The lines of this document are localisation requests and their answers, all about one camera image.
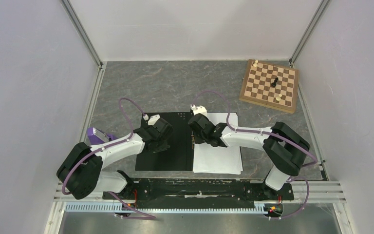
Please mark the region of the white paper sheet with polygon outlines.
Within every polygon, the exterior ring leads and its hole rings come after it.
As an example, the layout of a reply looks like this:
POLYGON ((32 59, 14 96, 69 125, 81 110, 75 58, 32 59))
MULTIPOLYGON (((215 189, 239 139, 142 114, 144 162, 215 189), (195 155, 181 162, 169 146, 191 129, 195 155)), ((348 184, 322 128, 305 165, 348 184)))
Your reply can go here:
MULTIPOLYGON (((213 125, 226 123, 227 112, 210 112, 206 118, 213 125)), ((197 114, 190 119, 190 122, 205 120, 197 114)), ((238 116, 230 113, 229 123, 238 126, 238 116)), ((239 175, 243 171, 242 156, 239 146, 235 147, 213 147, 205 142, 198 144, 198 136, 194 136, 193 169, 194 173, 209 174, 232 174, 239 175)))

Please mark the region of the black blue file folder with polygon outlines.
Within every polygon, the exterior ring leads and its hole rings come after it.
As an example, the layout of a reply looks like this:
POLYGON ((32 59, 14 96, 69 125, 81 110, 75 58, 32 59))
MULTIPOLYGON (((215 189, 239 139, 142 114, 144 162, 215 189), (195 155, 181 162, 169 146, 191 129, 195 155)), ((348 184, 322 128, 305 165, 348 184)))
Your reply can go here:
POLYGON ((166 140, 136 156, 136 171, 191 171, 194 173, 239 175, 243 171, 239 147, 197 144, 188 126, 190 112, 161 112, 173 128, 166 140))

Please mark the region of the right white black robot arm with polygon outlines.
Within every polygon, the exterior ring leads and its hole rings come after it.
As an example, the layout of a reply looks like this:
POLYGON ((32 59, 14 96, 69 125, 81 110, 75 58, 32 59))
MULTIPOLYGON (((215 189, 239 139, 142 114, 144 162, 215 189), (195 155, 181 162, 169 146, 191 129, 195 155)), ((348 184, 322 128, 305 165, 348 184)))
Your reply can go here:
POLYGON ((273 163, 262 185, 262 194, 276 198, 290 177, 298 176, 310 156, 310 144, 284 122, 272 127, 236 128, 227 123, 213 124, 203 114, 188 121, 195 143, 212 147, 245 147, 265 152, 273 163))

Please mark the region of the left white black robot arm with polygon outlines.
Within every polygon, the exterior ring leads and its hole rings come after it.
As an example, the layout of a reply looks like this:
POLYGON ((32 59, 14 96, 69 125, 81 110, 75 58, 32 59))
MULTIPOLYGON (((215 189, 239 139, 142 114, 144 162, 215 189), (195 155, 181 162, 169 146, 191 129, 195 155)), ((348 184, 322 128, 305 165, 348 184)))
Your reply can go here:
POLYGON ((142 152, 165 151, 169 148, 172 132, 170 123, 154 115, 145 127, 137 128, 125 137, 98 145, 76 144, 56 173, 62 183, 61 192, 77 200, 93 192, 113 192, 122 199, 131 197, 131 179, 124 172, 105 172, 104 168, 142 152))

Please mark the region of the purple stapler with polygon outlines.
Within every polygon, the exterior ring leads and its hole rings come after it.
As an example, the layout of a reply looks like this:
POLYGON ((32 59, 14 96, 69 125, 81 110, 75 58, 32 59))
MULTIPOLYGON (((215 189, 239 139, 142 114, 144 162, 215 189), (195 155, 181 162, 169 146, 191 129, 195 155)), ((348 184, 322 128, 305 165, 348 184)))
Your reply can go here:
POLYGON ((94 127, 89 127, 86 134, 91 145, 104 144, 117 139, 113 134, 105 133, 94 127))

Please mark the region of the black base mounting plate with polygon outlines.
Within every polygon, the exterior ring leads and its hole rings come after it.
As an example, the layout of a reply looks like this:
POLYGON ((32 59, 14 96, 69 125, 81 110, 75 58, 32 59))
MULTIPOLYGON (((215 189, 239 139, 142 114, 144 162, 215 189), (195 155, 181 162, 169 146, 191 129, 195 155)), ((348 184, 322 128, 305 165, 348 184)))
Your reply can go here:
POLYGON ((275 192, 259 180, 134 178, 117 193, 138 209, 252 208, 254 202, 292 201, 289 183, 275 192))

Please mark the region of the wooden chessboard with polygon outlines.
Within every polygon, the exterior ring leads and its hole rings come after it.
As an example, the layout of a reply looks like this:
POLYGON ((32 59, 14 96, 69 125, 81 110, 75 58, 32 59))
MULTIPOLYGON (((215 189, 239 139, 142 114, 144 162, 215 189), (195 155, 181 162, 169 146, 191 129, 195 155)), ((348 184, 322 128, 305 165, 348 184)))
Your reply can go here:
POLYGON ((248 60, 239 100, 293 114, 297 108, 299 70, 281 65, 248 60), (276 87, 271 83, 278 77, 276 87), (282 94, 281 101, 276 97, 282 94))

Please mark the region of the black chess piece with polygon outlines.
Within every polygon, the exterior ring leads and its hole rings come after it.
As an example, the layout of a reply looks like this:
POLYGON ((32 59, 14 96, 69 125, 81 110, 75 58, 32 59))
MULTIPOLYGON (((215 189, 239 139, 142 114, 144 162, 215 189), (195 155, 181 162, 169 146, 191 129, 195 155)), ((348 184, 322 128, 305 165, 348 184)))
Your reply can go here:
POLYGON ((279 78, 278 77, 276 77, 275 79, 274 79, 274 81, 271 83, 271 86, 272 87, 276 87, 277 86, 277 83, 278 83, 278 81, 279 81, 279 78))

